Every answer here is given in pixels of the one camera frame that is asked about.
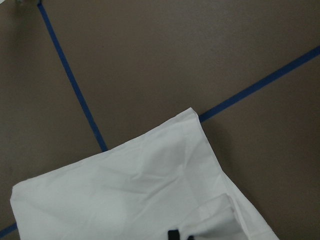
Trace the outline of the white long-sleeve printed shirt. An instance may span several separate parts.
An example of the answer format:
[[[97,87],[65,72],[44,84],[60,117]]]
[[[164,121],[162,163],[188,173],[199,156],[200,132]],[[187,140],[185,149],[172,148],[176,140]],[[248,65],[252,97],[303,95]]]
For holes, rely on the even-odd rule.
[[[275,240],[223,172],[189,108],[109,151],[27,179],[10,204],[23,240]]]

